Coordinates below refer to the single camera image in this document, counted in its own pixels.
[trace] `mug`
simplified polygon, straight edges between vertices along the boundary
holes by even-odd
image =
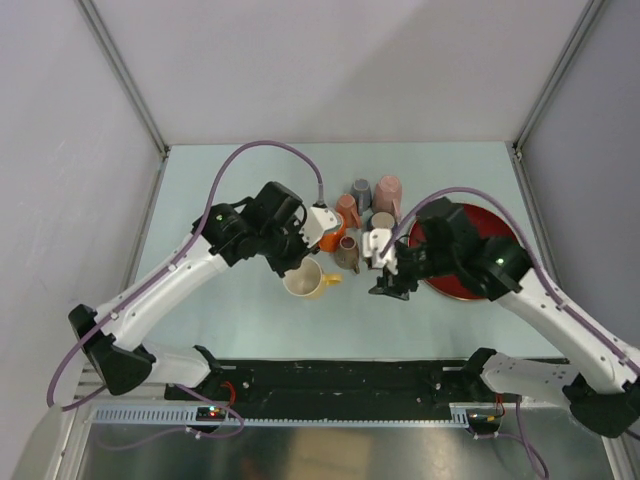
[[[300,268],[288,270],[282,279],[287,292],[305,299],[321,297],[328,286],[341,282],[341,274],[324,273],[320,264],[310,257],[304,257]]]
[[[352,195],[342,195],[336,204],[336,211],[344,217],[347,228],[362,228],[362,219],[358,215],[356,199]]]
[[[347,231],[347,224],[344,217],[339,213],[336,213],[336,217],[338,218],[338,221],[341,222],[340,228],[333,233],[326,234],[320,239],[320,242],[318,242],[318,247],[320,247],[320,250],[323,252],[333,253],[338,250],[340,239]]]
[[[385,175],[376,185],[373,195],[373,211],[387,212],[400,221],[400,202],[402,201],[402,184],[398,177]]]
[[[351,195],[356,199],[358,215],[362,215],[371,207],[371,185],[364,178],[358,178],[351,185]]]
[[[351,235],[345,235],[340,239],[340,247],[333,254],[336,264],[345,270],[353,270],[356,274],[360,273],[360,250],[358,242]]]
[[[387,212],[374,213],[367,222],[367,230],[371,231],[374,228],[388,228],[389,230],[393,230],[396,228],[396,219]]]

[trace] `red wire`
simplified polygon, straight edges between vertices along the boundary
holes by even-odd
[[[502,394],[496,393],[496,416],[498,418],[504,417],[507,414],[507,410],[504,408],[504,404],[502,402]],[[498,415],[498,405],[500,405],[500,408],[502,410],[502,413],[500,413],[500,415]]]
[[[221,387],[228,388],[231,391],[231,396],[229,397],[229,406],[236,403],[236,389],[231,385],[231,382],[226,381],[220,384]]]

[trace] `red plate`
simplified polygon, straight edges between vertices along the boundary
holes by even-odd
[[[517,240],[516,234],[513,233],[511,227],[505,223],[496,214],[491,213],[489,210],[485,210],[477,205],[469,205],[468,203],[462,204],[464,212],[471,220],[471,223],[478,229],[480,237],[511,237]],[[418,243],[426,240],[420,225],[417,222],[413,223],[409,233],[409,246],[416,246]],[[425,282],[432,286],[434,289],[447,295],[449,297],[457,298],[458,300],[482,300],[485,297],[479,297],[474,295],[465,287],[462,286],[460,281],[455,275],[447,275],[440,278],[425,279]]]

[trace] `pink mug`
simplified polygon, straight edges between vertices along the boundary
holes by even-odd
[[[373,195],[373,211],[387,212],[400,221],[400,202],[402,202],[402,184],[398,177],[385,175],[376,185]]]

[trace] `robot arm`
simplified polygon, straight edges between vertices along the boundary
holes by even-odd
[[[460,205],[442,198],[417,214],[428,242],[409,247],[395,242],[384,257],[391,232],[363,236],[364,256],[382,276],[370,290],[403,300],[429,277],[454,274],[472,292],[514,312],[570,361],[552,365],[480,349],[466,370],[497,393],[515,393],[569,409],[587,428],[617,437],[640,414],[640,351],[616,338],[575,304],[547,272],[543,284],[527,252],[509,238],[481,239]],[[558,305],[547,291],[562,299]],[[572,312],[577,312],[577,321]],[[603,337],[623,352],[615,354]]]
[[[296,216],[299,210],[304,212],[302,219]],[[339,228],[333,212],[324,206],[304,208],[297,195],[276,182],[267,183],[255,199],[214,205],[197,235],[199,223],[196,220],[172,255],[135,285],[95,310],[78,305],[69,314],[78,337],[96,320],[111,318],[84,352],[113,395],[145,381],[197,388],[215,376],[217,362],[204,347],[143,345],[144,338],[191,292],[240,260],[262,255],[282,277],[300,266],[323,235]]]

